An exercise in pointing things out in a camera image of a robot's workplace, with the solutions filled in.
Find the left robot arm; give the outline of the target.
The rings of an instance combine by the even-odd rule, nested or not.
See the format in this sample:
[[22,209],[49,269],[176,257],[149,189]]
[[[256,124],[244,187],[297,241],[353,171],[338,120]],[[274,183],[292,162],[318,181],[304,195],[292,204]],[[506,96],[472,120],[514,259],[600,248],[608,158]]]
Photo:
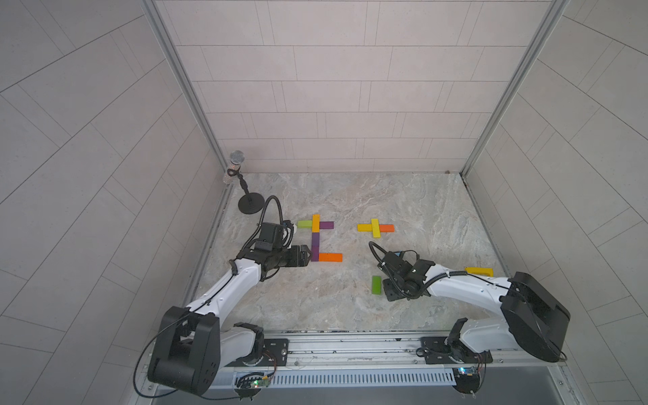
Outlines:
[[173,306],[162,317],[148,364],[148,380],[177,391],[204,394],[219,369],[241,361],[263,359],[264,333],[257,325],[239,322],[221,327],[253,287],[280,268],[303,268],[310,262],[306,245],[292,243],[295,226],[262,223],[244,244],[231,268],[207,293],[185,307]]

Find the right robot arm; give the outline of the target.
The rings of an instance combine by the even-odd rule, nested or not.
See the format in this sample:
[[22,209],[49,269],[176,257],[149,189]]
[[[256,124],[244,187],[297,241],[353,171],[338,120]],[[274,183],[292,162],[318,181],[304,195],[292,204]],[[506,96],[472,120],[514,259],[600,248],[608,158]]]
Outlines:
[[422,258],[410,263],[403,251],[385,251],[377,245],[371,251],[386,275],[383,285],[388,300],[450,298],[492,313],[488,319],[457,319],[448,336],[422,349],[422,355],[437,352],[456,363],[484,364],[496,350],[523,350],[548,363],[564,360],[570,312],[531,274],[486,277]]

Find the amber yellow long block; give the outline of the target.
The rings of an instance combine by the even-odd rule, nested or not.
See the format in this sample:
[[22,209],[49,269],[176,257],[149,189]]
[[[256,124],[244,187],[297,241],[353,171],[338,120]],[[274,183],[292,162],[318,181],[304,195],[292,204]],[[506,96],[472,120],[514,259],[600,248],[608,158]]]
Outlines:
[[321,216],[319,214],[312,215],[312,233],[319,233],[321,230]]

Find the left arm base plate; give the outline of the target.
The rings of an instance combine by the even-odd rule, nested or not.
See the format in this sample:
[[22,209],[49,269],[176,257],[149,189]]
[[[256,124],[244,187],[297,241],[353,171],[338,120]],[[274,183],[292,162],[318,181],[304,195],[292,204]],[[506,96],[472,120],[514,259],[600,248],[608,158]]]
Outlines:
[[286,366],[289,346],[290,341],[288,339],[266,339],[258,357],[251,354],[238,359],[235,364],[246,367]]

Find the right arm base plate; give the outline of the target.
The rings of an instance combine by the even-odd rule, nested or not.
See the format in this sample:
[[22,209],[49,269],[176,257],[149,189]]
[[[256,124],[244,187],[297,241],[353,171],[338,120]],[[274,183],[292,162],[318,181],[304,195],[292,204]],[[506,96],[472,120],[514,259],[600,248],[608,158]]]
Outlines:
[[449,344],[447,337],[422,337],[420,347],[416,349],[415,354],[424,358],[427,365],[477,365],[493,362],[489,350],[476,353],[460,341]]

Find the lime green block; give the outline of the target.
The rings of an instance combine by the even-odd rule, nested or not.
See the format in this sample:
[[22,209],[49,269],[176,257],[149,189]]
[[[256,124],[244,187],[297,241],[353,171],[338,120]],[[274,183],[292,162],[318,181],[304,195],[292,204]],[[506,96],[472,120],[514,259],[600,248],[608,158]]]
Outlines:
[[311,220],[300,220],[297,223],[297,226],[300,229],[311,229],[312,228],[312,221]]

